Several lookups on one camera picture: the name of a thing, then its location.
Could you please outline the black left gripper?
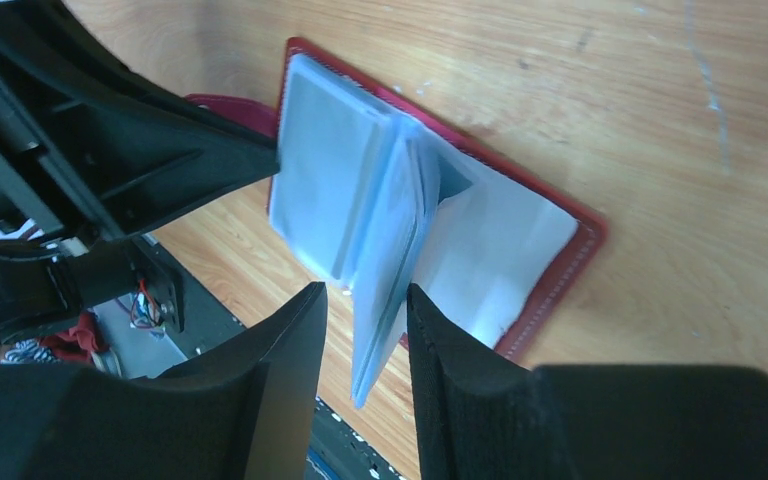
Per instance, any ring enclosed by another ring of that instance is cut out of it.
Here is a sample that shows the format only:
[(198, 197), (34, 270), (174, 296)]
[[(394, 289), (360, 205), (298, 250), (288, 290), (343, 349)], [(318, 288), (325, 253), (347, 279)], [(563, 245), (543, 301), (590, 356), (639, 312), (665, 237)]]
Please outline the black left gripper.
[[(144, 238), (276, 174), (273, 139), (130, 70), (60, 1), (0, 2), (0, 345), (129, 293), (184, 326), (184, 280)], [(300, 479), (326, 333), (321, 282), (156, 378), (0, 365), (0, 479)]]

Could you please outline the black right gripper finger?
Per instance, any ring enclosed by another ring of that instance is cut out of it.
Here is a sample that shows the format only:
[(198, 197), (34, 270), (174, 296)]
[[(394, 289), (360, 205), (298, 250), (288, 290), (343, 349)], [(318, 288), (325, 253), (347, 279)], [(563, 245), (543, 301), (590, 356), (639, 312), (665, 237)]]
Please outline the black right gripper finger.
[(768, 374), (724, 365), (522, 368), (407, 295), (425, 479), (768, 479)]

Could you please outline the red leather card holder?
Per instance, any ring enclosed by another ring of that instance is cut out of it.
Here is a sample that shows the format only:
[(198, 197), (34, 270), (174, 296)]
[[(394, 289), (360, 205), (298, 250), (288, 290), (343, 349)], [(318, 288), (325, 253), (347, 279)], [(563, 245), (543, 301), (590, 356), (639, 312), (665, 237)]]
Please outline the red leather card holder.
[(269, 223), (352, 299), (357, 406), (406, 338), (410, 284), (513, 361), (607, 235), (593, 209), (301, 37), (277, 106), (191, 101), (276, 139)]

